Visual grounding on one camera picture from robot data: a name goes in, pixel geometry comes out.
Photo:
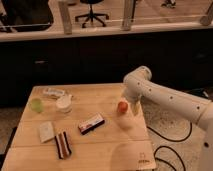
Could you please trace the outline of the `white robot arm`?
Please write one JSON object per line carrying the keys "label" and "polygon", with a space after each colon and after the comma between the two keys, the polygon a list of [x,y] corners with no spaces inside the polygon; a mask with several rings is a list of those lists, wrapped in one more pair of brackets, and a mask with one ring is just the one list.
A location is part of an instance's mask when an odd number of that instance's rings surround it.
{"label": "white robot arm", "polygon": [[151,81],[151,70],[140,66],[123,79],[123,97],[137,115],[142,96],[166,107],[205,131],[198,171],[213,169],[213,101],[171,89]]}

